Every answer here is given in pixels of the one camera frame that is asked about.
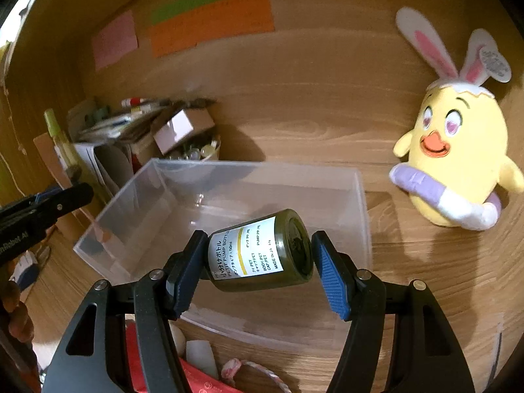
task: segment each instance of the bunny ear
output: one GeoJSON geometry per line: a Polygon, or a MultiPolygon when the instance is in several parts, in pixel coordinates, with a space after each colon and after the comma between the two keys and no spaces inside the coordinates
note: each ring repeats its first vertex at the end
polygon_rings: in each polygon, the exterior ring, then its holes
{"type": "Polygon", "coordinates": [[[470,41],[467,44],[466,59],[459,75],[461,80],[478,86],[482,85],[489,77],[478,54],[482,47],[497,50],[497,43],[485,29],[476,29],[471,33],[470,41]]]}
{"type": "Polygon", "coordinates": [[[431,23],[418,11],[402,7],[397,27],[440,78],[458,78],[457,68],[431,23]]]}

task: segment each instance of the wooden surface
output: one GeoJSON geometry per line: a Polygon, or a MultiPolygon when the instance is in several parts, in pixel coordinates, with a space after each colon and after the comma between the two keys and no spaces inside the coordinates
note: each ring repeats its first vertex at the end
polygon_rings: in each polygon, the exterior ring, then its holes
{"type": "MultiPolygon", "coordinates": [[[[500,3],[271,0],[275,33],[203,43],[154,59],[149,17],[167,1],[42,0],[38,16],[28,18],[7,82],[12,119],[28,148],[27,157],[17,150],[0,94],[0,146],[21,187],[37,190],[47,181],[27,143],[44,131],[41,112],[48,106],[64,119],[69,107],[84,96],[98,96],[113,107],[134,95],[213,97],[219,102],[211,115],[222,135],[223,159],[344,164],[361,170],[374,272],[384,281],[407,283],[421,278],[428,283],[481,390],[493,362],[498,330],[502,330],[503,364],[524,329],[524,198],[510,196],[497,226],[478,234],[431,225],[389,182],[387,173],[398,162],[391,152],[393,144],[412,128],[424,90],[436,79],[398,33],[394,19],[401,6],[422,11],[458,66],[473,29],[484,27],[494,36],[514,77],[506,85],[490,80],[486,86],[497,96],[507,120],[508,154],[524,168],[524,41],[500,3]],[[129,8],[139,49],[95,73],[91,35],[129,8]]],[[[1,199],[13,194],[11,184],[5,188],[2,184],[1,199]]],[[[57,251],[28,302],[39,344],[59,338],[96,279],[72,254],[71,244],[58,237],[53,241],[57,251]]],[[[250,356],[302,393],[325,391],[338,359],[255,352],[187,324],[183,327],[190,336],[211,338],[219,361],[250,356]]],[[[384,385],[390,344],[391,320],[384,335],[377,391],[384,385]]],[[[263,379],[250,381],[252,374],[248,375],[242,389],[270,391],[263,379]]]]}

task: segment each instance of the clear plastic box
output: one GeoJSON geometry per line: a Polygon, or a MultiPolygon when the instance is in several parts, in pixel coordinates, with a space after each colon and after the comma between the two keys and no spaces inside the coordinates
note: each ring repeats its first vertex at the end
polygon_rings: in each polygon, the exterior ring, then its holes
{"type": "MultiPolygon", "coordinates": [[[[151,160],[97,218],[117,245],[106,250],[91,226],[74,250],[116,285],[163,267],[196,229],[211,234],[285,208],[300,215],[310,236],[326,231],[339,252],[371,269],[360,175],[331,166],[151,160]]],[[[296,353],[340,352],[349,330],[330,310],[316,270],[306,284],[255,292],[227,293],[200,281],[182,318],[296,353]]]]}

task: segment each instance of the screw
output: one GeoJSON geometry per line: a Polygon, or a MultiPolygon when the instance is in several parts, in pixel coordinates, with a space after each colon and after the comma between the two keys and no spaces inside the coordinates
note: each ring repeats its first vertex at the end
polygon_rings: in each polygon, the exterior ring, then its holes
{"type": "Polygon", "coordinates": [[[371,272],[366,269],[360,269],[357,271],[357,278],[363,281],[371,279],[371,272]]]}
{"type": "Polygon", "coordinates": [[[413,281],[413,286],[416,290],[424,291],[426,288],[426,284],[424,281],[421,281],[420,279],[416,279],[413,281]]]}
{"type": "Polygon", "coordinates": [[[162,269],[154,269],[154,270],[151,270],[151,272],[149,272],[149,277],[154,281],[161,279],[162,276],[163,276],[162,269]]]}
{"type": "Polygon", "coordinates": [[[100,281],[96,281],[94,288],[96,291],[102,291],[107,288],[109,285],[109,282],[107,282],[105,279],[101,279],[100,281]]]}

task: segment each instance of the plush toy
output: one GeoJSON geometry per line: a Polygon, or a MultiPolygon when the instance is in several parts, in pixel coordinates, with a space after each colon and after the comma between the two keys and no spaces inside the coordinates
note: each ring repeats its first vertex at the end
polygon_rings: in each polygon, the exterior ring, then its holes
{"type": "Polygon", "coordinates": [[[415,127],[393,149],[399,158],[409,152],[409,161],[395,165],[389,177],[432,223],[488,229],[501,210],[495,185],[524,191],[522,172],[506,156],[504,116],[493,94],[481,87],[489,76],[509,81],[509,65],[483,29],[471,34],[458,73],[439,35],[418,11],[401,8],[397,27],[440,78],[427,88],[415,127]]]}

